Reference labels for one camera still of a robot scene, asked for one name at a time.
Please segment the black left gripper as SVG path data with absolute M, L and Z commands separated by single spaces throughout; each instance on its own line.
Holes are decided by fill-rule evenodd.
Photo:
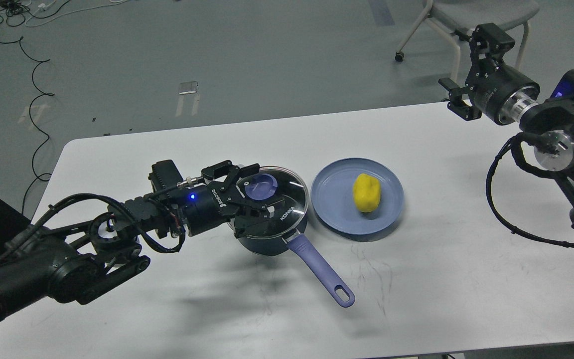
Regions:
M 184 194 L 182 215 L 189 236 L 196 236 L 222 223 L 232 220 L 233 236 L 264 237 L 270 226 L 274 212 L 270 209 L 283 207 L 283 196 L 272 196 L 264 200 L 250 198 L 235 199 L 232 204 L 239 209 L 235 213 L 232 204 L 227 203 L 225 194 L 237 190 L 245 196 L 244 189 L 238 184 L 240 179 L 252 177 L 260 172 L 260 164 L 248 166 L 234 165 L 231 161 L 222 161 L 216 165 L 203 168 L 201 175 L 205 185 L 189 188 Z

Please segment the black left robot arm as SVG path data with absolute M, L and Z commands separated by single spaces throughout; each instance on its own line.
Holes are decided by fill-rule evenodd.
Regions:
M 160 161 L 148 178 L 152 192 L 125 202 L 68 196 L 8 241 L 0 255 L 0 322 L 45 297 L 86 305 L 139 275 L 151 262 L 141 239 L 173 254 L 188 236 L 223 223 L 242 238 L 266 229 L 286 202 L 258 164 L 223 161 L 183 178 L 173 161 Z

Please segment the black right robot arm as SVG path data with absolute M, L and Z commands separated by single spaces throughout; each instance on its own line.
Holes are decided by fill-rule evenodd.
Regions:
M 499 162 L 511 153 L 517 167 L 539 178 L 556 182 L 571 204 L 569 217 L 574 229 L 574 70 L 569 70 L 544 102 L 536 100 L 540 87 L 503 57 L 515 41 L 494 23 L 478 25 L 472 34 L 456 35 L 469 44 L 471 68 L 463 87 L 443 78 L 448 91 L 448 108 L 466 121 L 482 115 L 497 125 L 517 123 L 520 132 L 510 137 L 495 156 L 486 176 L 488 205 L 497 220 L 513 234 L 533 241 L 565 248 L 574 243 L 546 239 L 508 222 L 496 209 L 492 181 Z

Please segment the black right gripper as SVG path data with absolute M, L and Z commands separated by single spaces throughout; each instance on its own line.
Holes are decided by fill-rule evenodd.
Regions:
M 461 88 L 451 78 L 438 80 L 448 91 L 447 107 L 465 121 L 478 120 L 481 112 L 497 125 L 519 123 L 533 108 L 540 85 L 515 70 L 504 66 L 504 55 L 513 49 L 515 39 L 494 23 L 477 25 L 469 37 L 472 68 Z M 469 95 L 472 105 L 464 100 Z

